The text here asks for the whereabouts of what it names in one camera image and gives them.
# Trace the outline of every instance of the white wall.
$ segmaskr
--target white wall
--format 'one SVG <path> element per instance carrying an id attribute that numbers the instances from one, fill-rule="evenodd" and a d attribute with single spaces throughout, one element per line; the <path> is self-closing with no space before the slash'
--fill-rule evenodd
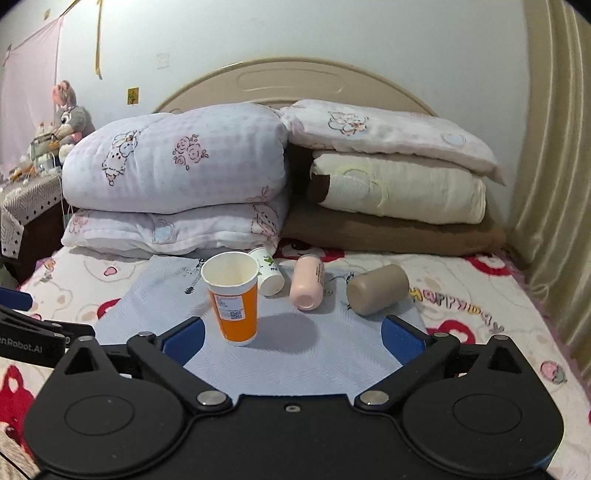
<path id="1" fill-rule="evenodd" d="M 23 0 L 0 22 L 0 54 L 71 0 Z M 311 56 L 372 70 L 487 142 L 508 187 L 493 185 L 505 218 L 527 121 L 527 32 L 520 0 L 103 0 L 102 74 L 94 73 L 95 0 L 67 15 L 58 76 L 97 127 L 152 111 L 189 81 L 241 60 Z M 157 69 L 156 55 L 170 54 Z M 140 87 L 127 106 L 126 90 Z"/>

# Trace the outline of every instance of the beige curtain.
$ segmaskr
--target beige curtain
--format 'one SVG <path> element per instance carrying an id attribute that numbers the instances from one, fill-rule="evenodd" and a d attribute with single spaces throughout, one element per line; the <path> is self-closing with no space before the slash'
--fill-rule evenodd
<path id="1" fill-rule="evenodd" d="M 525 0 L 527 137 L 509 243 L 591 386 L 591 26 L 562 0 Z"/>

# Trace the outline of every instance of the rose embroidery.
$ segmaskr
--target rose embroidery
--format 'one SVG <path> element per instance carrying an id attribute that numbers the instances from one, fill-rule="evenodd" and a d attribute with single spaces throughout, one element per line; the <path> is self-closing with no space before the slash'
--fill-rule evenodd
<path id="1" fill-rule="evenodd" d="M 367 130 L 366 116 L 359 116 L 356 113 L 343 113 L 343 112 L 329 112 L 330 120 L 329 127 L 333 130 L 340 131 L 347 137 L 355 134 L 355 132 L 363 132 Z"/>
<path id="2" fill-rule="evenodd" d="M 209 154 L 205 148 L 201 148 L 199 135 L 196 134 L 181 138 L 173 150 L 174 164 L 184 165 L 187 171 L 190 163 L 199 163 L 202 158 L 209 158 Z"/>

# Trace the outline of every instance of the bed sheet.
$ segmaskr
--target bed sheet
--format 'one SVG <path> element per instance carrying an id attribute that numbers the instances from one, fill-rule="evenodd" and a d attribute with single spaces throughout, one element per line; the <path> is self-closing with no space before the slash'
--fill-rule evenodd
<path id="1" fill-rule="evenodd" d="M 354 272 L 399 264 L 408 274 L 410 296 L 430 332 L 449 332 L 469 343 L 485 343 L 501 332 L 513 338 L 564 417 L 565 435 L 550 473 L 561 480 L 591 480 L 589 399 L 541 315 L 499 257 L 343 252 L 288 241 L 282 241 L 275 257 L 278 263 L 294 262 L 305 253 L 316 253 L 332 266 Z M 21 287 L 34 299 L 27 314 L 44 320 L 96 323 L 128 291 L 146 262 L 63 248 Z M 49 368 L 0 358 L 0 404 L 14 398 L 24 402 L 0 417 L 0 430 L 9 426 L 17 442 L 23 443 L 24 413 L 50 373 Z"/>

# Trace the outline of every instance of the gray bottle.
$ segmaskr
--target gray bottle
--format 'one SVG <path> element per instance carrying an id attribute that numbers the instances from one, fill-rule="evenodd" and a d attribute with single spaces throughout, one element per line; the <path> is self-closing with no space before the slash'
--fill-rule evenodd
<path id="1" fill-rule="evenodd" d="M 399 265 L 355 275 L 347 285 L 351 309 L 361 316 L 371 315 L 408 296 L 408 277 Z"/>

